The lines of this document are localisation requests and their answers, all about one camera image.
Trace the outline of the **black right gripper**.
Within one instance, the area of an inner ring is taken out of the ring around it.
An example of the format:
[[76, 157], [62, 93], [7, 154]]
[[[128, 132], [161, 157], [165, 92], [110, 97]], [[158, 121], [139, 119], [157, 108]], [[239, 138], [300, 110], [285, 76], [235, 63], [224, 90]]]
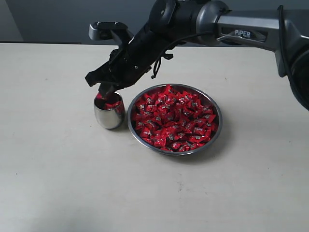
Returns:
[[85, 80], [91, 87], [100, 83], [99, 93], [109, 97], [116, 90], [134, 85], [168, 45], [169, 40], [152, 32], [145, 24], [129, 44], [114, 49], [108, 61], [89, 72]]

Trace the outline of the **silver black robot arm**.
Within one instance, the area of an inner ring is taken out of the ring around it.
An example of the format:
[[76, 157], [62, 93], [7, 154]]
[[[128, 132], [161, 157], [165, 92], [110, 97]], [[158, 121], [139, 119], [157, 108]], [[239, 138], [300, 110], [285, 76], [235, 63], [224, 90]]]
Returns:
[[158, 0], [137, 34], [121, 22], [95, 22], [94, 41], [114, 40], [118, 48], [106, 63], [89, 72], [89, 86], [102, 96], [134, 85], [145, 73], [157, 76], [161, 60], [185, 43], [246, 45], [275, 54], [280, 77], [287, 77], [294, 97], [309, 106], [309, 12], [307, 9], [233, 11], [219, 0]]

